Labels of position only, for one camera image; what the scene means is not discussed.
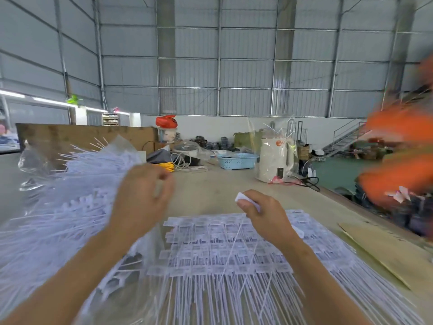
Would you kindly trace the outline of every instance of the person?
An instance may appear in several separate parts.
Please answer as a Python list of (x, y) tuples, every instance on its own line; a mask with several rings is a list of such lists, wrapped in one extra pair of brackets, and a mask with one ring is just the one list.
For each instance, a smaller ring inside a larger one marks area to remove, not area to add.
[[(162, 180), (160, 194), (154, 192)], [(174, 191), (173, 175), (160, 166), (145, 164), (129, 170), (113, 204), (109, 224), (66, 263), (1, 325), (70, 325), (90, 293), (132, 244), (160, 222)], [(290, 225), (280, 203), (258, 191), (244, 192), (238, 206), (257, 232), (275, 245), (294, 270), (314, 324), (367, 325), (363, 312), (328, 273), (313, 251)]]

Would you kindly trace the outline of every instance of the white appliance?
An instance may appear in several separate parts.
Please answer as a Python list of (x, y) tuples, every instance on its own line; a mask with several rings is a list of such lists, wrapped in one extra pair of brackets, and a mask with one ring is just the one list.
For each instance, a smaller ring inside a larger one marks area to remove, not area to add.
[(291, 174), (295, 160), (295, 142), (292, 138), (262, 138), (257, 179), (276, 182)]

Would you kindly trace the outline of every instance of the fluorescent light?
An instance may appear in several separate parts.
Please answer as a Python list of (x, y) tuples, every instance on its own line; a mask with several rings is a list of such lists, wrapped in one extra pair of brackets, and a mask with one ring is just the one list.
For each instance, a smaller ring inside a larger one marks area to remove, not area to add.
[(4, 94), (5, 96), (11, 96), (11, 97), (17, 97), (17, 98), (25, 98), (23, 94), (15, 93), (15, 92), (9, 92), (5, 90), (0, 90), (0, 94)]
[(73, 105), (71, 103), (63, 103), (61, 101), (55, 101), (55, 100), (44, 99), (44, 98), (36, 98), (36, 97), (33, 97), (33, 100), (40, 101), (41, 103), (52, 103), (54, 105), (77, 108), (77, 105)]
[(105, 109), (100, 109), (100, 108), (91, 108), (91, 107), (87, 107), (87, 106), (86, 106), (86, 109), (87, 109), (87, 110), (91, 110), (91, 111), (93, 111), (93, 112), (107, 113), (107, 111), (106, 111)]

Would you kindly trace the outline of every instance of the green floor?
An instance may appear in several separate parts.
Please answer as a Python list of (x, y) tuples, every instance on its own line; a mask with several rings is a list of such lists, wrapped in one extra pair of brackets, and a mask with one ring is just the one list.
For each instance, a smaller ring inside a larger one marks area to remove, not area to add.
[(366, 161), (354, 158), (329, 157), (325, 162), (313, 162), (319, 177), (319, 185), (328, 189), (344, 187), (355, 191), (354, 179), (369, 167), (378, 165), (378, 161)]

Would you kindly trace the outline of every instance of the wooden board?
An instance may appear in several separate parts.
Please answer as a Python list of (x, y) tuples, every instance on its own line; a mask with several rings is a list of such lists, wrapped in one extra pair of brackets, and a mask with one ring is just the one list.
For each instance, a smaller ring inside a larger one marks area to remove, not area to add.
[(410, 290), (433, 293), (430, 253), (375, 224), (339, 226)]
[(137, 150), (145, 150), (147, 154), (154, 151), (154, 142), (158, 141), (158, 130), (153, 127), (131, 126), (91, 126), (63, 124), (23, 124), (17, 123), (18, 138), (21, 148), (27, 141), (30, 146), (48, 159), (56, 169), (62, 169), (62, 161), (57, 159), (59, 153), (69, 153), (71, 145), (91, 150), (90, 143), (96, 143), (95, 138), (111, 142), (118, 135), (128, 140)]

